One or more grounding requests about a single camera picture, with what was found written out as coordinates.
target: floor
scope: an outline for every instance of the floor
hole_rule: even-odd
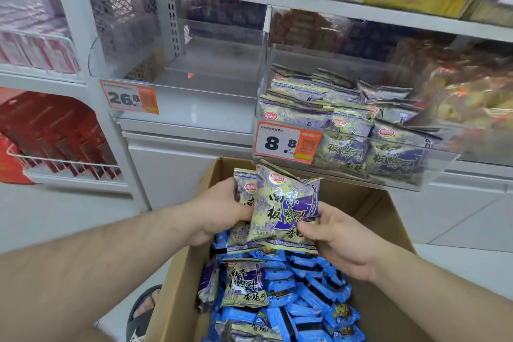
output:
[[[396,204],[400,204],[397,195],[393,198]],[[42,185],[0,183],[0,200],[0,253],[138,214],[129,196],[65,191]],[[483,208],[488,208],[496,199],[483,202]],[[407,229],[409,226],[415,229],[411,222],[406,226]],[[415,230],[415,235],[421,235],[419,229]],[[513,253],[428,243],[416,243],[415,247],[426,260],[513,300]],[[99,325],[115,339],[124,342],[126,321],[133,303],[148,287],[163,282],[168,266],[169,262],[102,317]]]

